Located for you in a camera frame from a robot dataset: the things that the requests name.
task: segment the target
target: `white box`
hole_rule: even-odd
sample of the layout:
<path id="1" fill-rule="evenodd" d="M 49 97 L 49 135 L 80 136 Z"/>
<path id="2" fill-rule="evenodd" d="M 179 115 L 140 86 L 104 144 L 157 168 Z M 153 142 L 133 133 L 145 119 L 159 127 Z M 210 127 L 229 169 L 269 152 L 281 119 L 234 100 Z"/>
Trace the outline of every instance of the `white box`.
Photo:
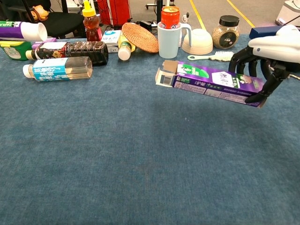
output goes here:
<path id="1" fill-rule="evenodd" d="M 109 53 L 117 53 L 118 40 L 121 35 L 121 30 L 107 30 L 104 32 L 101 41 L 106 43 Z"/>

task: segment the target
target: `purple toothpaste box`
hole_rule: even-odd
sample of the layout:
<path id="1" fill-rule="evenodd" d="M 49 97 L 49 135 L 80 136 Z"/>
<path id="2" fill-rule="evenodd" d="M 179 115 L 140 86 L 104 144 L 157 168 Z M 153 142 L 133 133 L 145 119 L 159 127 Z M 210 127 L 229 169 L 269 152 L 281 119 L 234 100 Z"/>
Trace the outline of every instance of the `purple toothpaste box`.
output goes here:
<path id="1" fill-rule="evenodd" d="M 165 60 L 163 69 L 158 68 L 155 80 L 156 85 L 188 90 L 258 108 L 265 103 L 245 103 L 246 98 L 263 88 L 262 79 L 219 69 Z"/>

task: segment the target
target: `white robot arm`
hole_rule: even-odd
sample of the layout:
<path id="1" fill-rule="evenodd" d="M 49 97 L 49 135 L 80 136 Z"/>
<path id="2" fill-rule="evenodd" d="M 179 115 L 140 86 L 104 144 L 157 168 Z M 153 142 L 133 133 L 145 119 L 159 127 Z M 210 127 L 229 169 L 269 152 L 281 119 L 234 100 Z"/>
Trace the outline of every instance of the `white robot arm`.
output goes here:
<path id="1" fill-rule="evenodd" d="M 291 72 L 300 70 L 300 31 L 297 27 L 287 25 L 275 36 L 250 40 L 246 48 L 233 55 L 228 70 L 244 74 L 244 68 L 248 63 L 249 75 L 256 77 L 258 60 L 267 81 L 258 94 L 246 99 L 246 103 L 265 101 Z"/>

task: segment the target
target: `white toothbrush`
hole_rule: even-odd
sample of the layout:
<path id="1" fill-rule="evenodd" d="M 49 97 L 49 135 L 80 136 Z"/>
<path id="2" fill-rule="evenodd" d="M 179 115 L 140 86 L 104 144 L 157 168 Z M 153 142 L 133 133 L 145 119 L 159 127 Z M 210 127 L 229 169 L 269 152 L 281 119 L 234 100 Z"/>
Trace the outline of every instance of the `white toothbrush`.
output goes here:
<path id="1" fill-rule="evenodd" d="M 189 55 L 189 60 L 218 60 L 218 61 L 230 61 L 234 52 L 219 51 L 214 55 Z"/>

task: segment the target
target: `small white bottle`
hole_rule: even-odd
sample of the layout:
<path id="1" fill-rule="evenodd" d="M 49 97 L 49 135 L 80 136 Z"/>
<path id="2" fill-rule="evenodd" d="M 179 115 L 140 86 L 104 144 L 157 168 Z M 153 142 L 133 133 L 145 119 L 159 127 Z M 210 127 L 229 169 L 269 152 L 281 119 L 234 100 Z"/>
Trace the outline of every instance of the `small white bottle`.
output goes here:
<path id="1" fill-rule="evenodd" d="M 37 81 L 90 79 L 92 71 L 88 56 L 37 60 L 34 64 L 23 66 L 25 77 Z"/>

